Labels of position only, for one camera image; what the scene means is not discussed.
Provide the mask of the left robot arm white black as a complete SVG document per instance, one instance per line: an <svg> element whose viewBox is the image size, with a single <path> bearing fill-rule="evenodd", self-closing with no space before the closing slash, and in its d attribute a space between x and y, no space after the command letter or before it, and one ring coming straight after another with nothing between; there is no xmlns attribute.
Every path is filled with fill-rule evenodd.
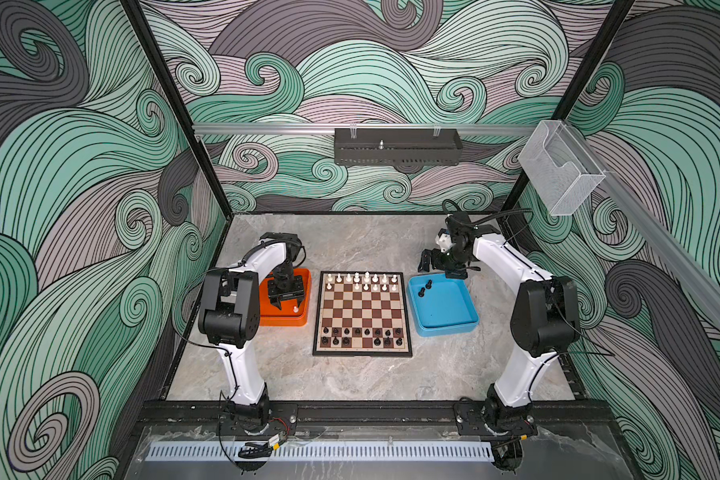
<svg viewBox="0 0 720 480"><path fill-rule="evenodd" d="M267 232L237 264L216 267L204 278L198 330L219 352L228 382L225 409L234 415L261 424L269 419L269 395L253 339L263 305L286 316L306 314L309 278L294 266L304 251L297 235Z"/></svg>

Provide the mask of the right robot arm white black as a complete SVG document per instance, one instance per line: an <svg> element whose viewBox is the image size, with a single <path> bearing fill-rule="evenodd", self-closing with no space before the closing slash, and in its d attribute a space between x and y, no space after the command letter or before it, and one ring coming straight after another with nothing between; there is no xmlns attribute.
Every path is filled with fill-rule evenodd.
<svg viewBox="0 0 720 480"><path fill-rule="evenodd" d="M496 429L528 425L533 390L553 361L581 338L575 281L556 276L533 263L510 244L491 222L526 215L529 208L488 214L473 220L454 201L442 202L445 227L436 247L422 252L421 267L464 280L480 265L492 270L515 294L509 321L514 342L499 379L488 390L483 417Z"/></svg>

